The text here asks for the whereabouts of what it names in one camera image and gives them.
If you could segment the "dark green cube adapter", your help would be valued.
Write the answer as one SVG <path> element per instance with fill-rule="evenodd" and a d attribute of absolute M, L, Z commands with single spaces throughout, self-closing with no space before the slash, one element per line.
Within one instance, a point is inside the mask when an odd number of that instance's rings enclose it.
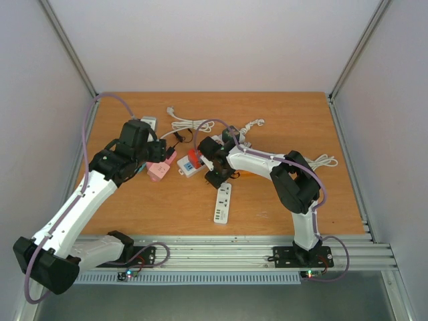
<path fill-rule="evenodd" d="M 225 128 L 221 134 L 221 139 L 224 143 L 227 143 L 229 141 L 236 140 L 239 142 L 241 133 L 236 127 L 231 126 L 230 128 Z"/>

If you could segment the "red cube adapter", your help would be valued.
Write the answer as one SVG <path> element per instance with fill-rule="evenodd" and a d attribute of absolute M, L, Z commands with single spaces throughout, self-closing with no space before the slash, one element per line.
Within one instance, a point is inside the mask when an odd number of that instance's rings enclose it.
<path fill-rule="evenodd" d="M 188 152 L 187 156 L 189 162 L 195 169 L 198 169 L 199 167 L 202 167 L 204 165 L 203 161 L 199 158 L 197 150 L 195 150 L 194 148 Z"/>

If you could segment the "small black charger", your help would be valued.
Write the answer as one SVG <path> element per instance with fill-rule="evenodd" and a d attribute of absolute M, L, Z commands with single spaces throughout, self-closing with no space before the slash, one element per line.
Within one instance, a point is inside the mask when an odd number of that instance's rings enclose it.
<path fill-rule="evenodd" d="M 191 134 L 191 137 L 190 138 L 186 138 L 182 134 L 180 134 L 179 131 L 174 132 L 173 135 L 175 136 L 176 143 L 174 143 L 172 146 L 168 147 L 167 153 L 166 153 L 166 158 L 167 159 L 169 159 L 169 158 L 172 157 L 172 155 L 176 151 L 175 147 L 178 144 L 190 143 L 193 140 L 193 132 L 192 132 L 192 130 L 190 128 L 186 128 L 185 130 Z"/>

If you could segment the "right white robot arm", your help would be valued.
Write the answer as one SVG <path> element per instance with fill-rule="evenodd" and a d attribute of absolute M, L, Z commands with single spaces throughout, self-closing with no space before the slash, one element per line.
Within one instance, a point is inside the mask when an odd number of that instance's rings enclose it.
<path fill-rule="evenodd" d="M 270 180 L 281 204 L 292 213 L 297 261 L 310 265 L 318 259 L 322 238 L 317 209 L 326 202 L 326 188 L 299 152 L 272 154 L 246 147 L 235 139 L 219 144 L 211 137 L 204 138 L 197 150 L 212 163 L 205 178 L 217 189 L 237 171 Z"/>

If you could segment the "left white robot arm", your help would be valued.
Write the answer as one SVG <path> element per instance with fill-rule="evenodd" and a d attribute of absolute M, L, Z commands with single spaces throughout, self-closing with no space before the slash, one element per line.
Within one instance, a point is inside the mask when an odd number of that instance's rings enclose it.
<path fill-rule="evenodd" d="M 31 280 L 53 294 L 63 294 L 78 276 L 100 265 L 130 265 L 137 256 L 129 236 L 112 231 L 87 245 L 75 244 L 98 208 L 144 163 L 166 159 L 166 141 L 156 136 L 155 117 L 125 122 L 120 136 L 85 164 L 84 178 L 54 217 L 35 235 L 13 245 L 25 291 Z"/>

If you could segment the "pink triangular power strip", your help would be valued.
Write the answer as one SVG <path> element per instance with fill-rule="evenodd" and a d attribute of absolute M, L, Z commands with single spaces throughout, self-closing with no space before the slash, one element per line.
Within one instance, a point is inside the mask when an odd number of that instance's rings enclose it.
<path fill-rule="evenodd" d="M 176 159 L 176 157 L 177 157 L 176 150 L 167 151 L 165 164 L 170 166 L 173 163 L 173 161 Z"/>

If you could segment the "pink cube adapter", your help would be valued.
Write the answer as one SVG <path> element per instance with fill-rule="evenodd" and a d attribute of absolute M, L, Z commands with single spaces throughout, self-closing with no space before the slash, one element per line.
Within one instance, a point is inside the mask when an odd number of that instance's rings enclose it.
<path fill-rule="evenodd" d="M 166 173 L 170 169 L 170 165 L 168 165 L 165 162 L 161 163 L 147 163 L 147 174 L 150 177 L 151 181 L 159 182 L 163 177 L 166 175 Z"/>

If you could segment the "long white multicolour power strip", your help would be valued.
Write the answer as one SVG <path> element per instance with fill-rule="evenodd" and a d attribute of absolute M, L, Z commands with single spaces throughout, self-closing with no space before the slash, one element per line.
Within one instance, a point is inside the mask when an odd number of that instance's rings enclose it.
<path fill-rule="evenodd" d="M 207 168 L 206 165 L 203 165 L 202 167 L 199 167 L 198 169 L 195 169 L 192 166 L 192 164 L 189 162 L 187 154 L 183 158 L 180 158 L 177 161 L 177 165 L 179 167 L 179 173 L 181 175 L 184 175 L 187 178 L 189 178 L 189 177 L 192 177 L 193 175 L 195 175 L 196 173 L 201 172 L 203 169 Z"/>

